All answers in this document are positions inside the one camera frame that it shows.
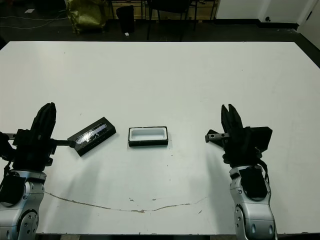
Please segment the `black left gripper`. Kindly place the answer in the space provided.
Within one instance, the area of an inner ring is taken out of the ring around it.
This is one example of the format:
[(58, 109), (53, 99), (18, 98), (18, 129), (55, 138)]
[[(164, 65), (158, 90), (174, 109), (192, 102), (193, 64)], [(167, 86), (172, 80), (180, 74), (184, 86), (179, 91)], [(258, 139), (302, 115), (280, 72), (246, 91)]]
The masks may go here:
[(7, 136), (16, 146), (13, 154), (13, 169), (31, 172), (42, 172), (53, 163), (51, 155), (58, 146), (73, 147), (72, 140), (51, 138), (56, 124), (56, 106), (53, 102), (46, 103), (37, 112), (31, 130), (19, 129), (17, 133)]

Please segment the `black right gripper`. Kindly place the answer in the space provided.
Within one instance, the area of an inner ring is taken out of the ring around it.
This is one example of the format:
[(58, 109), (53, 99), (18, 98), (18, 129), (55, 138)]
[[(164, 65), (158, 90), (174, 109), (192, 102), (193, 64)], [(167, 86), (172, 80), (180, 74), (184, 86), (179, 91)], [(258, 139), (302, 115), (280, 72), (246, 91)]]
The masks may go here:
[(211, 138), (217, 134), (211, 129), (205, 135), (205, 141), (223, 148), (223, 162), (232, 168), (259, 165), (261, 154), (256, 149), (254, 141), (260, 134), (261, 128), (243, 127), (242, 119), (232, 104), (228, 104), (228, 107), (224, 104), (221, 106), (221, 124), (223, 135), (228, 136), (222, 137), (220, 133), (219, 136)]

